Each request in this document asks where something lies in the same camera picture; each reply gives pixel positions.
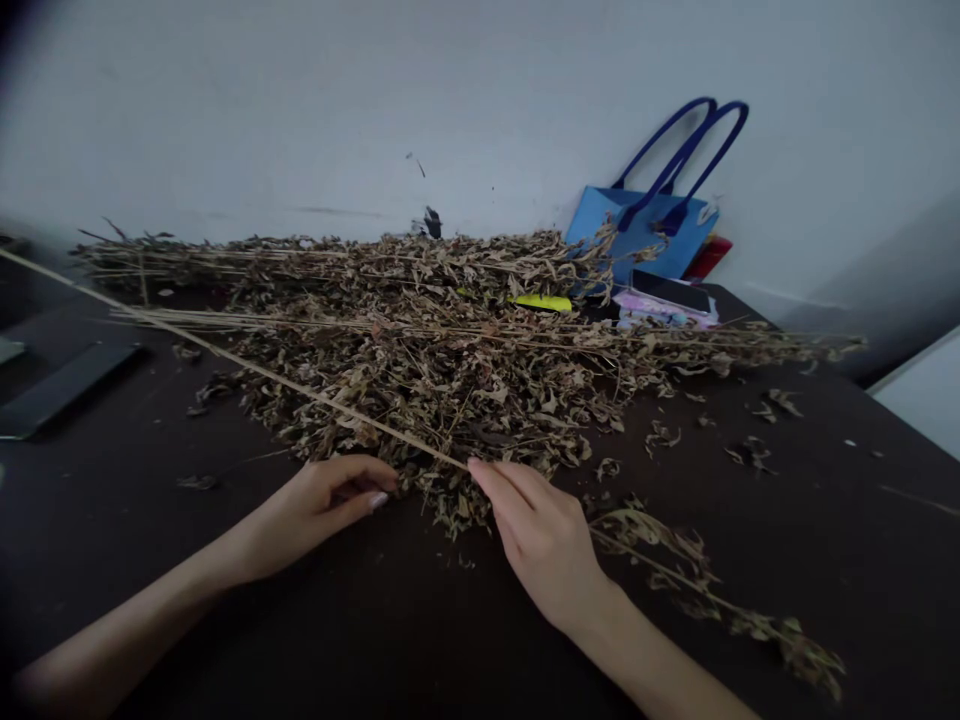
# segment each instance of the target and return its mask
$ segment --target pile of dried herbs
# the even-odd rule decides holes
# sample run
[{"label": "pile of dried herbs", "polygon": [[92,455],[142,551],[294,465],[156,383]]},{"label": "pile of dried herbs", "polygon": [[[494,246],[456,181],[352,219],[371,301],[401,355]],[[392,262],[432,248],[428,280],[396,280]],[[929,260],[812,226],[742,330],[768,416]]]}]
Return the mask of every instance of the pile of dried herbs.
[{"label": "pile of dried herbs", "polygon": [[[193,245],[166,234],[120,235],[119,241],[98,237],[76,252],[101,284],[141,296],[144,308],[150,287],[215,288],[226,298],[222,310],[152,307],[151,317],[224,333],[242,358],[451,458],[522,462],[547,478],[559,465],[590,459],[582,434],[588,426],[624,432],[624,409],[640,391],[669,398],[678,392],[677,376],[726,377],[734,365],[836,360],[846,351],[765,323],[703,332],[654,325],[625,331],[610,320],[592,321],[587,296],[605,305],[615,290],[609,257],[615,231],[609,225],[573,251],[556,231],[489,240],[385,236],[368,244],[255,237]],[[647,250],[641,259],[656,252]],[[536,294],[570,296],[576,309],[560,314],[512,302]],[[465,470],[354,416],[305,402],[250,369],[215,378],[191,411],[199,414],[211,397],[232,390],[242,392],[246,412],[301,458],[377,454],[401,470],[401,492],[421,493],[434,522],[452,539],[475,525],[489,530],[489,503],[466,481]],[[679,440],[679,431],[658,421],[646,447],[650,452]],[[603,474],[606,466],[597,477]],[[593,529],[606,549],[643,557],[632,548],[651,543],[649,528],[656,521],[631,502]],[[702,543],[691,544],[660,525],[656,538],[699,569],[689,582],[657,570],[654,585],[696,586],[709,603],[688,603],[688,612],[713,617],[723,611],[732,630],[779,639],[794,672],[839,696],[832,672],[842,666],[798,625],[784,621],[778,629],[771,618],[716,598],[708,589],[714,578]]]}]

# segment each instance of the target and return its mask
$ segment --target blue shopping bag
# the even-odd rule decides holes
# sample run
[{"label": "blue shopping bag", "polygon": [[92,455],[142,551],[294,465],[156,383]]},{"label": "blue shopping bag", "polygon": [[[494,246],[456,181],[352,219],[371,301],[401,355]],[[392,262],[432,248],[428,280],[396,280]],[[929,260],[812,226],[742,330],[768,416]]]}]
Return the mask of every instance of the blue shopping bag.
[{"label": "blue shopping bag", "polygon": [[[653,144],[681,117],[703,104],[708,107],[706,118],[667,163],[650,190],[645,193],[625,190],[623,182],[627,175]],[[673,195],[677,176],[687,160],[690,159],[697,145],[720,118],[733,110],[737,110],[739,113],[737,122],[720,150],[710,161],[707,169],[704,170],[686,196]],[[700,213],[707,206],[707,203],[696,200],[693,195],[700,189],[703,181],[713,172],[717,163],[720,162],[727,150],[730,149],[733,141],[736,140],[737,135],[740,134],[740,130],[743,129],[747,120],[748,112],[749,108],[745,103],[731,102],[718,109],[717,101],[706,97],[697,98],[684,105],[640,149],[627,169],[623,171],[620,179],[611,187],[598,188],[588,185],[584,188],[580,205],[573,216],[573,221],[570,223],[570,229],[567,231],[567,243],[575,244],[584,238],[589,241],[590,238],[594,237],[600,226],[606,222],[607,214],[610,213],[619,231],[619,235],[613,242],[611,254],[614,258],[622,258],[614,263],[614,282],[628,285],[630,273],[634,268],[640,268],[645,272],[665,278],[681,277],[707,239],[707,235],[710,234],[718,218],[718,213],[714,213],[706,222],[700,224]],[[665,234],[670,242],[667,249],[656,260],[635,263],[631,258],[625,257],[643,248],[663,242],[659,233]]]}]

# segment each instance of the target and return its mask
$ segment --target dark blue handle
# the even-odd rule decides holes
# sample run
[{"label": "dark blue handle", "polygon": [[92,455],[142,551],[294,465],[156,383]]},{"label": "dark blue handle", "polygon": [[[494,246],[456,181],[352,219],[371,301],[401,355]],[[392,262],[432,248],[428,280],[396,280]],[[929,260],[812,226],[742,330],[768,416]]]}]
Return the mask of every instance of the dark blue handle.
[{"label": "dark blue handle", "polygon": [[740,113],[739,117],[737,118],[736,125],[733,126],[733,130],[730,131],[730,134],[720,147],[720,150],[718,150],[717,154],[714,155],[713,160],[710,161],[707,169],[703,171],[703,174],[694,184],[687,196],[681,200],[680,203],[670,211],[670,213],[668,213],[668,218],[670,216],[686,216],[687,203],[690,202],[690,199],[693,197],[694,193],[700,189],[700,186],[703,184],[704,180],[706,180],[710,173],[713,172],[713,169],[717,166],[717,163],[719,163],[720,160],[723,159],[723,156],[727,154],[727,150],[729,150],[730,146],[733,145],[733,141],[737,139],[737,136],[743,129],[744,123],[747,122],[747,115],[750,112],[750,107],[746,103],[740,102],[739,100],[727,103],[716,112],[711,113],[707,119],[701,123],[696,132],[694,132],[694,134],[687,139],[683,146],[677,150],[677,153],[670,159],[670,162],[667,163],[667,166],[663,169],[663,172],[660,173],[660,177],[654,181],[653,187],[650,188],[650,192],[644,195],[639,202],[624,210],[623,215],[620,218],[620,222],[617,223],[617,229],[620,232],[626,232],[630,229],[630,223],[633,221],[634,216],[636,216],[638,212],[650,204],[650,201],[658,192],[660,192],[664,183],[667,182],[667,178],[671,177],[671,174],[673,174],[674,177],[676,176],[676,172],[679,170],[679,168],[682,168],[684,163],[686,163],[686,161],[690,158],[690,155],[693,154],[693,151],[696,149],[697,145],[700,144],[700,141],[703,140],[704,135],[707,134],[710,128],[712,128],[720,118],[733,110],[738,110]]},{"label": "dark blue handle", "polygon": [[[633,170],[634,166],[640,161],[640,158],[646,155],[647,151],[653,147],[654,143],[656,143],[657,140],[659,140],[667,130],[672,128],[680,118],[682,118],[684,115],[686,115],[688,112],[690,112],[694,108],[699,107],[700,105],[703,105],[704,103],[707,103],[707,117],[710,117],[717,111],[717,101],[714,100],[713,98],[702,97],[702,98],[697,98],[696,100],[691,100],[690,102],[688,102],[682,108],[677,110],[677,112],[673,114],[673,117],[667,120],[663,124],[663,126],[659,130],[657,130],[656,133],[654,133],[652,138],[647,140],[647,144],[644,145],[642,148],[640,148],[640,152],[638,152],[636,156],[633,158],[633,160],[630,161],[630,164],[627,165],[627,169],[623,171],[623,174],[620,175],[620,178],[610,187],[615,190],[623,190],[624,180],[627,179],[627,175],[630,174],[630,171]],[[676,168],[676,171],[673,173],[673,177],[671,177],[670,180],[667,182],[667,184],[664,185],[664,187],[661,189],[662,192],[665,192],[668,195],[673,194],[673,183],[677,179],[677,175],[680,174],[680,171],[683,170],[683,165],[685,162],[686,162],[686,158],[684,158],[683,162],[681,162],[680,165]]]}]

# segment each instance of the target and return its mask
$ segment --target dark wooden table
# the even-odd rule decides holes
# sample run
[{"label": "dark wooden table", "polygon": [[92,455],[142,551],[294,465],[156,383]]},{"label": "dark wooden table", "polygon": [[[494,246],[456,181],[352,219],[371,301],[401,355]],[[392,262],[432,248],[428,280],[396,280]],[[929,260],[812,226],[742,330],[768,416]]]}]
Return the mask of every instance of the dark wooden table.
[{"label": "dark wooden table", "polygon": [[[723,317],[746,311],[714,292]],[[209,492],[177,487],[178,477],[221,473],[279,446],[242,417],[235,400],[206,417],[184,416],[211,370],[229,369],[225,362],[205,356],[182,365],[168,336],[95,321],[105,315],[79,299],[6,332],[43,358],[0,371],[7,395],[94,340],[138,341],[150,350],[43,438],[0,445],[5,614],[20,662],[211,541],[296,470],[280,455],[234,467]],[[761,715],[953,716],[960,707],[960,518],[879,486],[960,507],[960,465],[853,384],[799,369],[740,373],[746,384],[690,378],[686,389],[705,394],[706,406],[642,398],[625,436],[591,436],[594,460],[580,472],[604,456],[620,459],[614,490],[633,489],[665,522],[696,528],[728,599],[796,616],[838,652],[849,668],[842,707],[784,672],[773,645],[686,617],[623,558],[601,562],[654,622]],[[803,393],[796,402],[805,418],[768,425],[744,409],[772,387]],[[695,426],[704,409],[716,428]],[[642,438],[653,418],[681,427],[683,440],[651,461]],[[779,476],[757,478],[730,462],[723,447],[748,435],[766,440]],[[577,478],[564,472],[556,482],[576,490]],[[461,568],[461,555],[476,568]],[[412,498],[388,504],[278,577],[234,592],[120,715],[531,712],[635,714],[541,619],[496,541],[473,531],[451,545]]]}]

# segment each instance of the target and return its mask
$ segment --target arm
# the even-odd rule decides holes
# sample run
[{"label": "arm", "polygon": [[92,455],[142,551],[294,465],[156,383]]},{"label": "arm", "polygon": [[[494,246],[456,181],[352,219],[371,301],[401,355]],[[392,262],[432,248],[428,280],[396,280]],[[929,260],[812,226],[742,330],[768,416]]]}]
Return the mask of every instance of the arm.
[{"label": "arm", "polygon": [[213,543],[22,670],[24,698],[46,716],[107,717],[224,592],[282,570],[386,501],[354,492],[330,509],[351,481],[392,490],[396,473],[365,455],[306,464]]},{"label": "arm", "polygon": [[471,458],[507,560],[546,619],[652,720],[757,716],[657,630],[597,564],[576,498],[535,470]]}]

